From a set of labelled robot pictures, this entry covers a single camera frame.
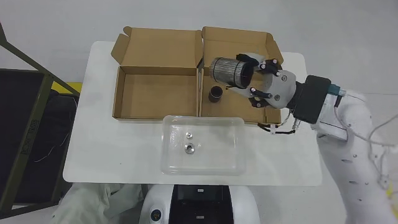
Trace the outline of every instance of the metal cylinder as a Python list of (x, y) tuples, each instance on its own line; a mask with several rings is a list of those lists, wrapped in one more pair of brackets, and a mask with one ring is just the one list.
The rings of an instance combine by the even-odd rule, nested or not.
[(215, 58), (210, 65), (210, 77), (216, 82), (246, 88), (251, 81), (254, 70), (245, 62), (223, 57)]
[(209, 100), (210, 102), (217, 103), (220, 101), (221, 96), (223, 95), (223, 89), (219, 86), (214, 86), (211, 88), (209, 92)]

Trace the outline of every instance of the cardboard box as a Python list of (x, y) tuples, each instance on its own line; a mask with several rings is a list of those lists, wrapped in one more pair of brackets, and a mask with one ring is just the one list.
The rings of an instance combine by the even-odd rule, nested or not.
[[(163, 119), (166, 115), (240, 117), (249, 123), (279, 123), (280, 111), (253, 108), (247, 98), (220, 85), (223, 96), (210, 103), (217, 85), (207, 74), (216, 57), (235, 58), (254, 52), (283, 62), (272, 35), (266, 32), (204, 27), (162, 30), (125, 27), (111, 55), (120, 64), (114, 96), (117, 119)], [(204, 70), (198, 75), (203, 57)], [(254, 77), (252, 85), (261, 84)]]
[[(247, 98), (225, 90), (225, 85), (214, 82), (208, 76), (208, 68), (214, 58), (235, 58), (239, 53), (257, 53), (266, 59), (277, 59), (282, 64), (283, 57), (273, 36), (267, 32), (204, 27), (202, 37), (204, 71), (201, 76), (199, 115), (240, 117), (249, 123), (280, 123), (280, 110), (271, 107), (253, 108)], [(261, 77), (254, 75), (251, 85), (259, 88), (261, 83)], [(220, 102), (211, 103), (208, 92), (215, 85), (223, 88), (223, 96)]]
[(131, 27), (123, 31), (111, 52), (120, 64), (113, 117), (198, 116), (201, 31)]

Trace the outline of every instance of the black cup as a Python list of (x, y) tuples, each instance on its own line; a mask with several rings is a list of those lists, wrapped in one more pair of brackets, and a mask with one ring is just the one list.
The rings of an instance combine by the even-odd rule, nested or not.
[(223, 95), (223, 89), (220, 88), (219, 86), (214, 86), (211, 88), (209, 92), (209, 100), (210, 102), (213, 103), (219, 102), (222, 95)]

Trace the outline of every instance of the plastic container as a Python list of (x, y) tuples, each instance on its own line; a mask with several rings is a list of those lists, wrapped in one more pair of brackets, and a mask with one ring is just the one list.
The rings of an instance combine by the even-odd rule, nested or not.
[(239, 175), (246, 171), (241, 118), (166, 116), (161, 169), (165, 174)]

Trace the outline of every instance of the white tabletop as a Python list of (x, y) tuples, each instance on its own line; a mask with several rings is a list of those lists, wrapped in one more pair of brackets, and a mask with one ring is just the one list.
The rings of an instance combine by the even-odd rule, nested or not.
[[(247, 125), (247, 168), (239, 176), (166, 175), (160, 171), (161, 121), (118, 121), (112, 117), (116, 72), (114, 42), (91, 47), (68, 148), (63, 178), (69, 182), (129, 184), (302, 185), (322, 182), (315, 133), (302, 123), (297, 133), (271, 135)], [(283, 68), (303, 82), (304, 57), (282, 53)], [(282, 110), (282, 119), (287, 110)], [(284, 126), (290, 129), (293, 119)]]

